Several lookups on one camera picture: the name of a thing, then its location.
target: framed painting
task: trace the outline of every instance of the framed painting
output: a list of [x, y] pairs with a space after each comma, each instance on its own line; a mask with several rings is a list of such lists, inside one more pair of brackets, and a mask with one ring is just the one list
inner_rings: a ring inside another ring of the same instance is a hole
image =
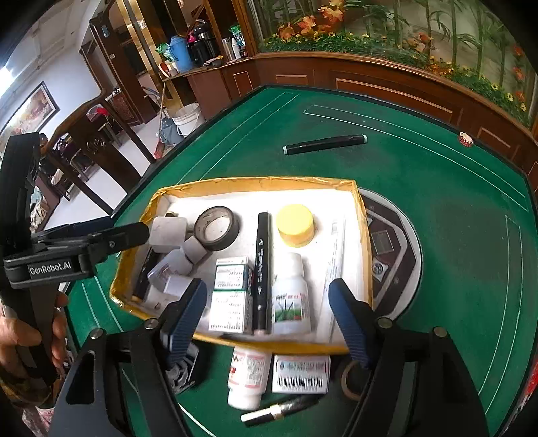
[[5, 150], [8, 139], [13, 135], [39, 132], [59, 110], [45, 83], [41, 82], [0, 131], [0, 151]]

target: black electrical tape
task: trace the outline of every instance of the black electrical tape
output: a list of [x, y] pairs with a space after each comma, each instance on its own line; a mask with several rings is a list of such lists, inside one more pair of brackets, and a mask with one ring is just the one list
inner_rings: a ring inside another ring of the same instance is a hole
[[[209, 223], [221, 217], [227, 217], [229, 220], [228, 228], [224, 234], [215, 240], [206, 238], [206, 228]], [[225, 206], [214, 206], [205, 210], [194, 223], [194, 236], [202, 243], [207, 250], [216, 252], [226, 249], [232, 244], [239, 234], [239, 220], [232, 211]]]

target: finger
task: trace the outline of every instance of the finger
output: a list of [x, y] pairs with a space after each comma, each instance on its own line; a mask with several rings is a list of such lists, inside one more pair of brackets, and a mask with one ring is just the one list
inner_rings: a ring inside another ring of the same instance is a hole
[[59, 361], [64, 361], [66, 358], [66, 345], [65, 340], [53, 338], [52, 339], [52, 355]]
[[56, 316], [52, 322], [52, 332], [56, 338], [62, 340], [67, 335], [67, 319], [60, 311], [56, 311]]
[[69, 297], [67, 295], [58, 292], [58, 296], [56, 297], [56, 306], [57, 307], [65, 307], [69, 303]]
[[0, 344], [0, 366], [7, 373], [17, 378], [25, 378], [27, 376], [23, 364], [17, 355], [17, 350], [13, 346]]
[[37, 346], [41, 334], [19, 319], [0, 317], [0, 344], [6, 346]]
[[61, 361], [54, 356], [52, 357], [52, 364], [54, 364], [54, 367], [56, 367], [57, 369], [63, 368], [63, 360]]

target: green felt table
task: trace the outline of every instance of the green felt table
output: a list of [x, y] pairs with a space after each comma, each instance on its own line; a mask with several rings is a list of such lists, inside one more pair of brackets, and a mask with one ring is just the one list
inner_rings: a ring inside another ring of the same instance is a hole
[[[284, 156], [282, 146], [364, 133], [368, 142]], [[413, 223], [423, 252], [418, 291], [399, 323], [445, 327], [480, 393], [494, 434], [518, 396], [535, 346], [538, 233], [526, 179], [485, 147], [458, 142], [458, 132], [427, 116], [371, 98], [299, 87], [266, 87], [188, 138], [120, 207], [117, 225], [137, 221], [159, 188], [207, 178], [318, 176], [355, 179], [394, 202]], [[108, 299], [117, 259], [78, 281], [68, 313], [81, 344], [100, 326], [109, 333], [140, 320]], [[217, 436], [339, 435], [354, 404], [337, 384], [307, 411], [256, 428], [226, 403], [231, 349], [215, 346], [209, 375], [178, 396]], [[124, 377], [138, 435], [145, 426], [132, 375]], [[193, 434], [207, 435], [191, 419]]]

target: yellow bottle cap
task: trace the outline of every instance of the yellow bottle cap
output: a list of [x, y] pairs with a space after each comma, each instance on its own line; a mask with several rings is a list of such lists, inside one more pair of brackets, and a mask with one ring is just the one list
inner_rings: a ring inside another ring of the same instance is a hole
[[288, 246], [300, 248], [314, 238], [314, 218], [304, 205], [284, 206], [277, 215], [277, 228]]

